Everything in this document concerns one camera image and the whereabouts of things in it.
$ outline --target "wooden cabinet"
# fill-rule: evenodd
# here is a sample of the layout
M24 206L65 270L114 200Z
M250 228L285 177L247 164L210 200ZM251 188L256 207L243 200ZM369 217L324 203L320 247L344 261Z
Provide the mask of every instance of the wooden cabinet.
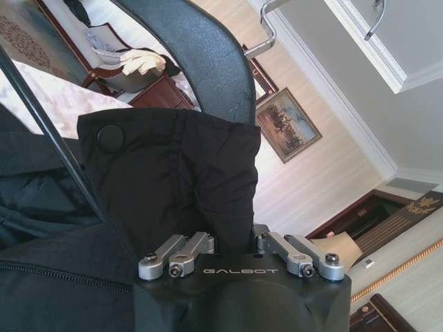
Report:
M175 86L168 75L162 75L155 83L135 97L130 105L138 108L164 107L169 109L191 109L193 105Z
M351 316L350 332L417 332L380 294Z

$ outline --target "white cloth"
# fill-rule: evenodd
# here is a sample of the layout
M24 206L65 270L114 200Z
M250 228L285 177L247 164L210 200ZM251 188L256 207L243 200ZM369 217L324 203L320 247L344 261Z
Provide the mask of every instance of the white cloth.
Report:
M14 64L63 137L78 138L78 116L103 109L131 107L113 97L86 90L21 62L14 61ZM20 119L31 132L42 133L2 71L0 71L0 103Z
M138 71L141 75L146 74L150 69L156 69L162 73L166 67L166 61L160 55L148 50L129 50L126 52L115 53L93 48L94 52L106 64L120 64L123 66L123 73L131 75Z

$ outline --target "ornate wooden trim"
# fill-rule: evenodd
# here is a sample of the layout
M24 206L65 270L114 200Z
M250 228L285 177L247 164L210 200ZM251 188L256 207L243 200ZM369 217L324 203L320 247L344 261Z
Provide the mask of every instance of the ornate wooden trim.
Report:
M396 275L402 273L406 269L410 268L412 265L417 263L418 261L421 261L423 258L431 254L432 252L436 251L438 248L441 248L443 246L443 239L438 240L434 244L430 245L426 249L422 250L420 253L415 255L414 257L411 257L407 261L405 261L402 265L396 267L394 270L391 270L389 273L384 275L383 277L379 278L375 282L372 282L369 286L365 287L364 289L360 290L356 294L354 294L351 297L351 303L354 303L355 301L358 301L363 296L367 295L368 293L372 292L374 289L380 287L384 283L391 280Z

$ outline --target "framed painting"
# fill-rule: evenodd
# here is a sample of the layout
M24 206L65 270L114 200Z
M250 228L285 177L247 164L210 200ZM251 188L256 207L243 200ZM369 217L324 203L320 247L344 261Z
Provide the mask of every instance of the framed painting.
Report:
M249 60L249 66L254 77L256 103L259 104L266 98L275 95L278 92L278 87L256 59Z
M284 163L322 138L288 88L260 106L256 118L262 133Z

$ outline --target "black jacket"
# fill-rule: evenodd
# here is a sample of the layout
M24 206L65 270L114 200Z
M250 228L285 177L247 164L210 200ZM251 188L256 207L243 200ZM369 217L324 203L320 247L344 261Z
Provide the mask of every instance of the black jacket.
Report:
M8 243L2 236L11 232L0 232L9 247L0 251L0 330L132 331L136 262L171 234L208 231L219 251L248 250L257 127L186 110L80 117L83 164L108 223L93 216L43 137L8 130L0 192L15 194L1 202L2 218L19 212L9 224L26 223ZM69 144L79 155L77 142ZM19 209L20 185L8 190L16 176L28 177L21 186L31 192L30 208ZM43 182L32 186L39 176ZM52 202L48 213L34 213L39 200ZM63 200L65 210L54 213Z

